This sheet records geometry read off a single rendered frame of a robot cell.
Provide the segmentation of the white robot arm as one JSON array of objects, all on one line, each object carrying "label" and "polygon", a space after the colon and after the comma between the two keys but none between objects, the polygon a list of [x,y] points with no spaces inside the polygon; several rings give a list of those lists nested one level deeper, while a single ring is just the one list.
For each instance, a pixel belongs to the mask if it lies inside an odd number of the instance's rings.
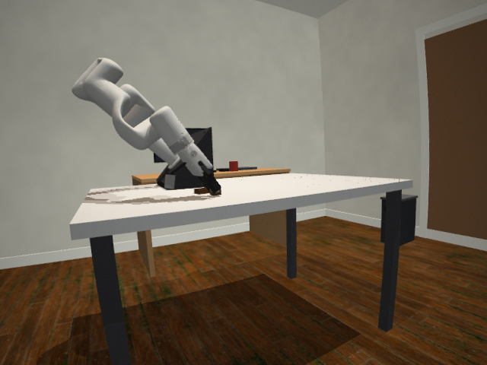
[{"label": "white robot arm", "polygon": [[124,141],[138,150],[150,149],[172,169],[180,161],[173,154],[190,144],[192,137],[169,106],[155,112],[133,86],[117,87],[115,84],[122,76],[123,70],[114,61],[98,58],[75,82],[72,93],[97,104],[110,115]]}]

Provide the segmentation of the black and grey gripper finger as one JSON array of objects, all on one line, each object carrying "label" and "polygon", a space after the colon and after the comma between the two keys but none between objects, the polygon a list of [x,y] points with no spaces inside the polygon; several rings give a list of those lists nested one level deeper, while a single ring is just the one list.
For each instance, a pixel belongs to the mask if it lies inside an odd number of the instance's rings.
[{"label": "black and grey gripper finger", "polygon": [[[201,176],[198,176],[198,178],[201,180],[201,182],[203,183],[203,185],[207,188],[207,190],[209,191],[209,187],[207,186],[207,182],[201,177]],[[210,192],[210,191],[209,191]]]},{"label": "black and grey gripper finger", "polygon": [[207,185],[212,190],[212,192],[216,193],[221,188],[220,184],[212,175],[212,172],[201,161],[198,162],[198,165],[200,165],[202,170],[205,172],[202,178],[207,182]]}]

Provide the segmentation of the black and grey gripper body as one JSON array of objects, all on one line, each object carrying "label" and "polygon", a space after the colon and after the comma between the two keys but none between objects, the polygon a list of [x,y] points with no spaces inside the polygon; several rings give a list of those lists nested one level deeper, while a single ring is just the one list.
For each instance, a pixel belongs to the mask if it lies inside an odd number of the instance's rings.
[{"label": "black and grey gripper body", "polygon": [[208,161],[205,155],[194,144],[194,140],[190,144],[188,144],[184,149],[175,153],[174,155],[177,154],[179,155],[180,159],[183,162],[186,162],[185,166],[194,176],[203,176],[204,171],[202,170],[200,165],[198,165],[199,161],[201,161],[204,165],[207,165],[206,167],[208,167],[208,169],[213,168],[212,164]]}]

